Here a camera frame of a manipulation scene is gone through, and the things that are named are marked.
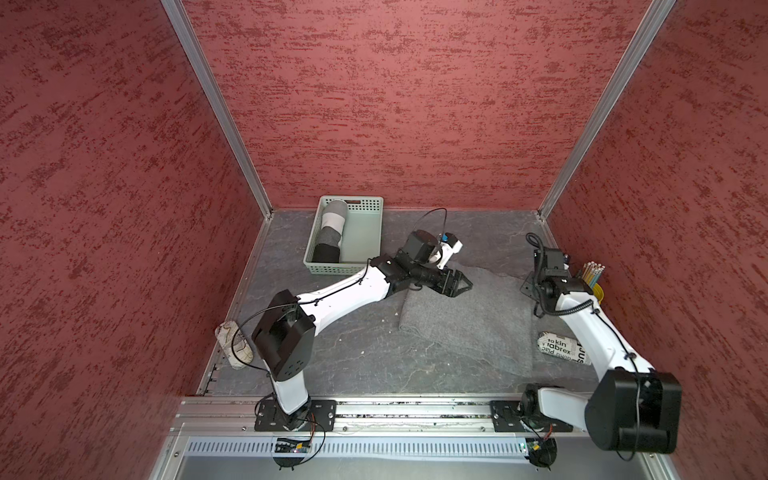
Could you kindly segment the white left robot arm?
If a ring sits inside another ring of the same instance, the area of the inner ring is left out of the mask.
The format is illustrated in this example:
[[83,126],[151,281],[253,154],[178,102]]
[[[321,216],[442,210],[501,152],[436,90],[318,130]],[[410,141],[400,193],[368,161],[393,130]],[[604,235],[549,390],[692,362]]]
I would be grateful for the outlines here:
[[463,272],[381,255],[358,273],[329,287],[299,295],[278,292],[262,313],[251,339],[265,364],[280,412],[304,419],[311,400],[304,369],[313,352],[314,339],[335,321],[412,287],[427,287],[455,298],[469,292],[473,283]]

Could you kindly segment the black white checkered scarf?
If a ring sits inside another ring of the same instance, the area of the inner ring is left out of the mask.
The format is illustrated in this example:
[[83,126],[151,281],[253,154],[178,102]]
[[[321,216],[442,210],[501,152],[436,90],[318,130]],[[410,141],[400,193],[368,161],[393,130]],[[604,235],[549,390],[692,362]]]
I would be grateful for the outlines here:
[[341,240],[348,216],[348,204],[333,200],[323,209],[320,229],[315,238],[312,261],[314,263],[338,263],[341,256]]

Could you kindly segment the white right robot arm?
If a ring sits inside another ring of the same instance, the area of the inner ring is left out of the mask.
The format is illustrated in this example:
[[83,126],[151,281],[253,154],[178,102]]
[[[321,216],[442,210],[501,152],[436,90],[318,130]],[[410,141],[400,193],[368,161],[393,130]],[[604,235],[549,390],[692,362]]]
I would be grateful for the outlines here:
[[599,380],[588,397],[539,387],[538,411],[586,431],[605,451],[673,453],[683,393],[677,378],[657,370],[629,344],[583,280],[530,273],[521,291],[536,302],[536,314],[566,323]]

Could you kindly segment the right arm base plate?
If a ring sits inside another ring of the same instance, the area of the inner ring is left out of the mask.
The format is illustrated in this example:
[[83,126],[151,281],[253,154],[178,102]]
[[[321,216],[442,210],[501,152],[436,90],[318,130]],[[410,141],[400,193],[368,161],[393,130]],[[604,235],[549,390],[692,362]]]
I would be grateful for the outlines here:
[[524,416],[519,401],[493,400],[490,418],[496,433],[529,433],[544,437],[548,433],[572,433],[574,428],[559,420],[542,416]]

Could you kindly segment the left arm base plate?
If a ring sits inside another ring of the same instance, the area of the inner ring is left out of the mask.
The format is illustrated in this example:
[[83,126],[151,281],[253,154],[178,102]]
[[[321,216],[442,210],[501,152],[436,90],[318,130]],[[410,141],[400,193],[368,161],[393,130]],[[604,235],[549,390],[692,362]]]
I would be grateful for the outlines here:
[[285,413],[279,403],[268,398],[255,407],[256,432],[330,432],[334,428],[338,403],[334,400],[308,400],[294,413]]

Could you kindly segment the grey cloth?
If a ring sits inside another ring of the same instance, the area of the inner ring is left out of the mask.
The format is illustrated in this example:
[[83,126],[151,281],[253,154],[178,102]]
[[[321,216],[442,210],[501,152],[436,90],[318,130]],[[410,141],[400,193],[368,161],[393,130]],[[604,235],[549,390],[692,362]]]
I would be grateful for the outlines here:
[[408,292],[400,329],[506,373],[528,378],[541,374],[534,302],[522,293],[523,280],[479,267],[458,269],[472,288],[455,298],[428,288]]

